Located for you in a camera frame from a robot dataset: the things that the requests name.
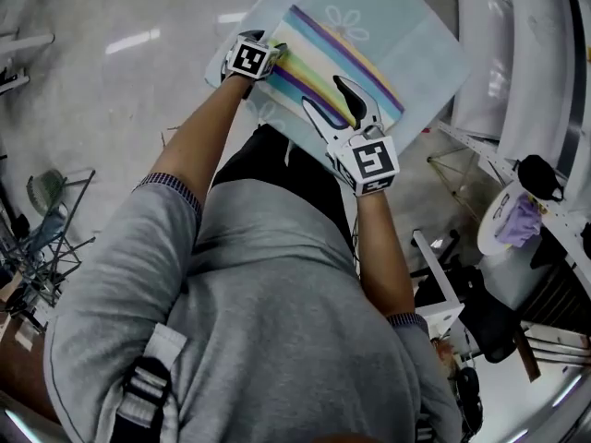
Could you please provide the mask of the light blue padded table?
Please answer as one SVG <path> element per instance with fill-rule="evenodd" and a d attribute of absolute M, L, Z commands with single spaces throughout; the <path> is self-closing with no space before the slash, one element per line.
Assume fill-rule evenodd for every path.
<path fill-rule="evenodd" d="M 291 6 L 353 44 L 391 84 L 404 107 L 387 131 L 402 153 L 433 121 L 469 74 L 460 43 L 424 0 L 259 0 L 209 62 L 206 81 L 221 83 L 221 65 L 236 36 L 270 36 Z"/>

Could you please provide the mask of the white square stool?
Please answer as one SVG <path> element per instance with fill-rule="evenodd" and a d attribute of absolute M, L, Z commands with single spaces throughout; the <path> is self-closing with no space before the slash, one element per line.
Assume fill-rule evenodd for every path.
<path fill-rule="evenodd" d="M 459 317 L 464 305 L 459 301 L 442 265 L 439 263 L 431 246 L 420 230 L 413 231 L 413 240 L 428 265 L 428 276 L 431 275 L 437 284 L 436 289 L 443 298 L 429 305 L 417 305 L 416 312 L 426 320 L 428 334 L 431 339 L 442 338 Z"/>

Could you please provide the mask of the person's left forearm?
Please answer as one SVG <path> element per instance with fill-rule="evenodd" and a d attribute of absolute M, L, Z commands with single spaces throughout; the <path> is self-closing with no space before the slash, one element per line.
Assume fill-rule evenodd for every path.
<path fill-rule="evenodd" d="M 178 128 L 152 167 L 180 180 L 202 203 L 223 154 L 231 125 L 252 80 L 226 78 Z"/>

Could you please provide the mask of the grey mesh basket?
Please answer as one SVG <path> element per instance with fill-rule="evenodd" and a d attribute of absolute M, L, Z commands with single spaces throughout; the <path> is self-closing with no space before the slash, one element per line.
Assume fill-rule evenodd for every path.
<path fill-rule="evenodd" d="M 41 215 L 55 215 L 61 219 L 66 217 L 63 206 L 66 180 L 56 169 L 31 176 L 26 184 L 30 204 Z"/>

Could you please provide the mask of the person's grey sweatshirt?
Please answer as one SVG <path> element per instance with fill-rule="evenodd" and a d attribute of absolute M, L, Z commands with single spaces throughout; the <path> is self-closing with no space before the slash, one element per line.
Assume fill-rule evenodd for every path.
<path fill-rule="evenodd" d="M 162 443 L 415 443 L 421 420 L 459 443 L 462 419 L 425 321 L 384 317 L 344 236 L 278 186 L 215 186 L 199 207 L 146 180 L 105 225 L 46 332 L 44 375 L 68 436 L 107 443 L 124 377 L 170 329 Z"/>

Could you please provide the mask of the person's right forearm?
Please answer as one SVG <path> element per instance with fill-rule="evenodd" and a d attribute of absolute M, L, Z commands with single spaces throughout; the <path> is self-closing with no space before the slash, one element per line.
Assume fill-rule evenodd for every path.
<path fill-rule="evenodd" d="M 360 282 L 385 317 L 415 311 L 413 283 L 382 192 L 357 199 Z"/>

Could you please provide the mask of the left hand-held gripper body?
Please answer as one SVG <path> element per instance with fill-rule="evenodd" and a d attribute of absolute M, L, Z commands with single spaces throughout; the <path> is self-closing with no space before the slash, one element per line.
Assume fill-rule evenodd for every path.
<path fill-rule="evenodd" d="M 226 54 L 221 67 L 221 81 L 233 75 L 241 75 L 258 81 L 265 79 L 279 59 L 273 55 L 274 46 L 249 41 L 237 35 L 232 48 Z"/>

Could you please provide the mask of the yellow metal table legs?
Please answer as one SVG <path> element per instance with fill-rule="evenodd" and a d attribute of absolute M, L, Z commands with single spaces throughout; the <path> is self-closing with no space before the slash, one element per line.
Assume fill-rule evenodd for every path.
<path fill-rule="evenodd" d="M 464 146 L 452 147 L 427 156 L 427 164 L 438 176 L 452 199 L 476 223 L 480 223 L 503 182 L 487 173 L 480 156 Z"/>

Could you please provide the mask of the white frame stand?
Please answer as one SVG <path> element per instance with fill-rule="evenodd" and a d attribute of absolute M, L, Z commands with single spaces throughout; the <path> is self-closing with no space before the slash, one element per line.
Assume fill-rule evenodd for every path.
<path fill-rule="evenodd" d="M 26 38 L 19 38 L 18 35 L 19 28 L 17 27 L 0 29 L 0 56 L 50 45 L 55 40 L 53 33 Z M 10 62 L 7 62 L 3 66 L 0 65 L 0 96 L 30 82 L 30 77 L 25 73 L 24 69 L 20 69 L 15 73 L 11 73 L 11 69 L 12 65 Z"/>

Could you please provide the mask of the black hanging cap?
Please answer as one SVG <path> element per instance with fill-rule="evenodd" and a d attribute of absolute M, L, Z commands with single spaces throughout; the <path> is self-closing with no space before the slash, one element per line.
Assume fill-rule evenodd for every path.
<path fill-rule="evenodd" d="M 561 202 L 564 190 L 553 168 L 539 155 L 532 154 L 521 160 L 517 175 L 522 187 L 541 200 Z"/>

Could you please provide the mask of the black office chair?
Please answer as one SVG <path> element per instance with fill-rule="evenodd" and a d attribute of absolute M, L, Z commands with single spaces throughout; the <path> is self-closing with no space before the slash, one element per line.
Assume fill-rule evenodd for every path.
<path fill-rule="evenodd" d="M 506 304 L 494 297 L 486 288 L 480 269 L 464 266 L 453 253 L 459 243 L 460 235 L 451 231 L 452 241 L 440 255 L 436 255 L 442 265 L 463 311 L 455 321 L 460 321 L 474 338 L 477 349 L 486 360 L 497 364 L 508 358 L 516 349 L 515 335 L 522 331 L 517 314 Z M 433 277 L 428 276 L 428 265 L 411 273 L 418 280 L 415 292 L 415 305 L 429 305 L 443 298 Z"/>

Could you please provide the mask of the round white side table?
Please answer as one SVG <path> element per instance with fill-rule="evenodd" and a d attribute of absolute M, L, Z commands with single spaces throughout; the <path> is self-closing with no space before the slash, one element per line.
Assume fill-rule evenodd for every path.
<path fill-rule="evenodd" d="M 511 182 L 503 188 L 503 190 L 498 194 L 498 196 L 493 200 L 493 202 L 489 206 L 487 212 L 485 213 L 480 223 L 477 233 L 477 247 L 483 255 L 498 255 L 501 252 L 504 252 L 508 248 L 512 247 L 510 245 L 500 243 L 495 238 L 495 233 L 507 219 L 510 210 L 516 202 L 516 199 L 523 193 L 527 192 L 523 189 L 520 183 Z M 500 206 L 501 199 L 505 194 L 509 194 L 510 199 L 504 206 L 501 216 L 498 219 L 493 219 L 493 215 L 497 208 Z"/>

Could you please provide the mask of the person's black trousers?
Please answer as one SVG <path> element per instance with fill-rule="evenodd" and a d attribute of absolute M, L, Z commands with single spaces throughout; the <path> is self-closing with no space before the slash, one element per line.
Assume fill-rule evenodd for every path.
<path fill-rule="evenodd" d="M 212 184 L 257 180 L 279 186 L 304 199 L 328 217 L 353 246 L 341 188 L 315 158 L 269 124 L 260 125 L 244 146 L 214 176 Z"/>

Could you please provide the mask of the pastel striped shirt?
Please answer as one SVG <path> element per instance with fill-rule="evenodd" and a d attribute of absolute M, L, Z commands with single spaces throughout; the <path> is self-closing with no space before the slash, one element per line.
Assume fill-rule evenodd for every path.
<path fill-rule="evenodd" d="M 271 36 L 283 42 L 287 52 L 262 85 L 262 91 L 292 113 L 305 118 L 301 99 L 317 103 L 337 125 L 351 125 L 355 119 L 333 78 L 354 81 L 378 104 L 385 128 L 396 124 L 404 107 L 390 82 L 361 53 L 371 46 L 368 30 L 360 25 L 357 9 L 341 11 L 325 6 L 306 13 L 291 6 Z"/>

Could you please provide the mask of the crumpled purple cloth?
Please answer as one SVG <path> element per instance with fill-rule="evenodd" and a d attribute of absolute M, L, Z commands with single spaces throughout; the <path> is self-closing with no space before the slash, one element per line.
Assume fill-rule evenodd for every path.
<path fill-rule="evenodd" d="M 532 236 L 540 234 L 541 212 L 535 200 L 527 193 L 521 194 L 507 219 L 495 233 L 495 238 L 505 245 L 521 247 Z"/>

